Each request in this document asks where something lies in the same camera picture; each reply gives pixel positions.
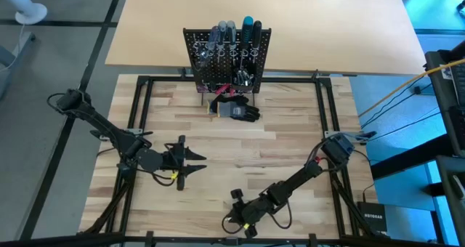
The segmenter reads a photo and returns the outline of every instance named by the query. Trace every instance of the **white object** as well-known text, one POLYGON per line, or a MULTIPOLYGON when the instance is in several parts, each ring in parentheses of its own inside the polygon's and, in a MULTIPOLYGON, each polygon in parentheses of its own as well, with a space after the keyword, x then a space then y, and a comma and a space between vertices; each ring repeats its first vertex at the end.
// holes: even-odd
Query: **white object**
POLYGON ((33 25, 42 21, 47 15, 47 8, 43 4, 33 3, 31 0, 7 0, 16 7, 16 21, 22 25, 33 25))

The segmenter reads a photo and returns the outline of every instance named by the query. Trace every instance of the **black tool holder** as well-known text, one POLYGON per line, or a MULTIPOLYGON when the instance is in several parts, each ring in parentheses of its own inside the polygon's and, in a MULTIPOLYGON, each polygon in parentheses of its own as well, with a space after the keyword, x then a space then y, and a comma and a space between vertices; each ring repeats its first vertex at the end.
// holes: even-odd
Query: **black tool holder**
MULTIPOLYGON (((236 39, 240 39, 241 30, 236 31, 236 39)), ((248 56, 243 58, 243 68, 249 75, 254 76, 252 83, 249 86, 235 85, 234 78, 237 78, 237 72, 240 65, 240 44, 236 44, 236 48, 231 52, 230 40, 225 36, 224 49, 221 52, 216 44, 213 52, 209 51, 210 60, 206 66, 199 68, 200 63, 199 51, 206 49, 205 45, 209 41, 210 29, 186 29, 183 30, 184 39, 186 42, 187 53, 189 54, 190 65, 194 75, 197 92, 209 93, 215 92, 224 84, 231 84, 235 92, 242 93, 258 93, 262 83, 264 63, 267 59, 268 46, 270 44, 271 29, 262 30, 258 54, 252 55, 251 42, 249 42, 248 56)))

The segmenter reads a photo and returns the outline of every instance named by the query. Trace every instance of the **black glove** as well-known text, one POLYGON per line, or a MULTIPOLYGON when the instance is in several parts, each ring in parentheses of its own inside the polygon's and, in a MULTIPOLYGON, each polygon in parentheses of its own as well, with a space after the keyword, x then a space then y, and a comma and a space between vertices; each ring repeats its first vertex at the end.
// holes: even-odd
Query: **black glove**
POLYGON ((231 117, 239 121, 255 122, 260 118, 260 109, 247 105, 248 98, 240 95, 224 97, 220 94, 209 103, 209 113, 218 117, 231 117))

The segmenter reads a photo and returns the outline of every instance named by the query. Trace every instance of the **work glove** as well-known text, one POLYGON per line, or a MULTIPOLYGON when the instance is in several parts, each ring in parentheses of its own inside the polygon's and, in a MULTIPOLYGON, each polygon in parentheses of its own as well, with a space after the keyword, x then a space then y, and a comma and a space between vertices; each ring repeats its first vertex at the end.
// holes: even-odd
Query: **work glove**
POLYGON ((218 117, 231 117, 239 121, 255 122, 260 118, 259 108, 247 105, 248 98, 240 95, 224 97, 222 94, 209 103, 209 113, 218 117))

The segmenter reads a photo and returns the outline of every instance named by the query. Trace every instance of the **gray floor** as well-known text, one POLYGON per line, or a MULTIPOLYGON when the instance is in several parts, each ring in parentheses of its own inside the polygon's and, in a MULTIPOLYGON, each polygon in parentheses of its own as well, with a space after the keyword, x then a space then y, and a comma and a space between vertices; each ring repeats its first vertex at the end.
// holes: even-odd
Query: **gray floor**
MULTIPOLYGON (((76 21, 103 21, 111 2, 35 1, 47 5, 48 20, 76 21)), ((121 0, 112 21, 118 21, 123 5, 124 0, 121 0)), ((12 16, 11 8, 0 1, 0 19, 11 19, 12 16)), ((451 22, 454 25, 458 23, 461 23, 458 19, 451 22)), ((47 107, 45 99, 51 93, 63 92, 66 88, 78 86, 99 33, 99 28, 28 26, 26 30, 34 32, 38 40, 14 75, 7 95, 0 101, 0 150, 3 152, 0 160, 3 163, 3 168, 0 169, 0 241, 12 240, 18 236, 18 229, 21 228, 25 213, 30 208, 64 121, 62 116, 47 107)), ((19 26, 0 25, 0 44, 13 49, 19 32, 19 26)), ((114 29, 110 29, 87 89, 93 98, 94 106, 104 116, 108 114, 118 74, 176 73, 172 69, 104 66, 113 34, 114 29)), ((450 48, 464 37, 419 36, 419 39, 426 51, 450 48)), ((353 78, 351 84, 357 110, 363 111, 404 81, 405 78, 393 77, 353 78)), ((435 106, 437 105, 433 97, 413 97, 365 130, 376 130, 383 134, 396 126, 415 121, 435 106), (412 107, 415 107, 416 113, 412 113, 412 107), (396 124, 390 126, 386 124, 387 121, 396 124)), ((366 119, 364 117, 360 122, 364 123, 366 119)), ((87 124, 81 121, 75 123, 34 237, 72 235, 76 232, 99 147, 99 142, 90 137, 89 130, 87 124)), ((440 118, 434 117, 369 144, 368 154, 372 159, 383 160, 443 132, 440 118)), ((434 207, 432 199, 418 191, 418 188, 427 182, 426 169, 420 166, 378 181, 376 189, 382 203, 431 209, 434 207), (392 192, 391 184, 399 182, 404 182, 403 189, 392 192)), ((410 233, 412 239, 419 239, 414 237, 414 234, 415 232, 410 233)))

